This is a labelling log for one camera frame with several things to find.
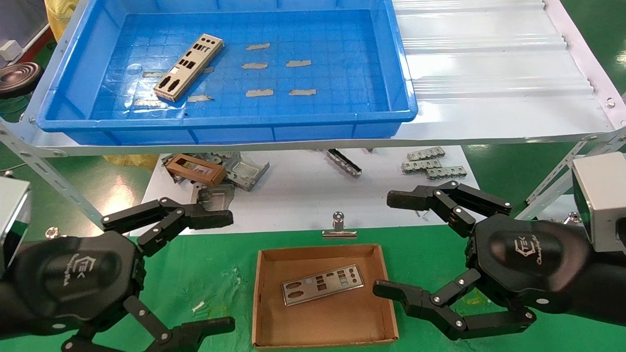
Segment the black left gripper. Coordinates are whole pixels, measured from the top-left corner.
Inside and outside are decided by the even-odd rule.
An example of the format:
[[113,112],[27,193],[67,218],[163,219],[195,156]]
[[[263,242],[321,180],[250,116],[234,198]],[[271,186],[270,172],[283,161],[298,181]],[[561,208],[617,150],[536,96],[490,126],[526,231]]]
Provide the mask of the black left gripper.
[[[108,232],[97,237],[26,242],[18,249],[10,263],[10,335],[79,329],[63,352],[118,352],[92,339],[129,313],[154,338],[146,352],[197,352],[205,338],[235,330],[232,317],[168,329],[137,298],[146,276],[143,256],[153,256],[185,229],[232,225],[230,210],[160,198],[103,216],[101,223]],[[122,235],[148,225],[136,245]]]

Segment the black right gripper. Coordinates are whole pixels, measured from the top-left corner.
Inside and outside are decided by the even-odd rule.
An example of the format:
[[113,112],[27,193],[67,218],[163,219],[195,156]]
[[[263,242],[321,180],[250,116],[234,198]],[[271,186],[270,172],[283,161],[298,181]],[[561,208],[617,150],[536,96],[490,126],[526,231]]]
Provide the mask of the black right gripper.
[[[512,219],[509,202],[455,181],[391,190],[387,205],[432,210],[460,237],[471,237],[466,249],[470,269],[435,293],[385,280],[374,283],[373,294],[400,302],[407,316],[429,321],[457,340],[523,332],[536,321],[524,306],[547,313],[573,311],[573,283],[592,255],[583,228]],[[467,210],[488,218],[478,223]],[[465,317],[454,312],[451,306],[476,287],[507,310]]]

